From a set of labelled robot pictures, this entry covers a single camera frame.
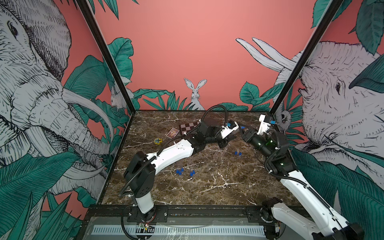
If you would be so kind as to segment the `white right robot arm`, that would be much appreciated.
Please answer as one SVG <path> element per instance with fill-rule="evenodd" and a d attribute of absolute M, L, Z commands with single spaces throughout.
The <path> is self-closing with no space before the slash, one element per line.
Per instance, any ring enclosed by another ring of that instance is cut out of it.
<path fill-rule="evenodd" d="M 362 240 L 363 228 L 349 221 L 331 207 L 310 185 L 297 165 L 288 157 L 287 137 L 274 129 L 267 130 L 267 137 L 258 135 L 255 129 L 240 130 L 244 142 L 266 158 L 264 168 L 279 180 L 300 202 L 310 219 L 289 209 L 278 199 L 264 203 L 267 216 L 280 221 L 305 240 Z"/>

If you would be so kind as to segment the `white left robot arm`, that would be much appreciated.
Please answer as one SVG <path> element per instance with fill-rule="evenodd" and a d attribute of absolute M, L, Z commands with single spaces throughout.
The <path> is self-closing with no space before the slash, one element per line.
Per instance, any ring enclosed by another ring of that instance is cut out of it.
<path fill-rule="evenodd" d="M 119 196 L 129 194 L 143 216 L 153 216 L 155 205 L 151 190 L 155 176 L 166 167 L 201 152 L 207 144 L 217 143 L 221 149 L 226 147 L 235 138 L 234 133 L 239 127 L 235 121 L 229 121 L 225 126 L 216 126 L 213 120 L 202 121 L 192 131 L 176 137 L 177 143 L 161 151 L 137 152 L 126 168 L 126 184 Z"/>

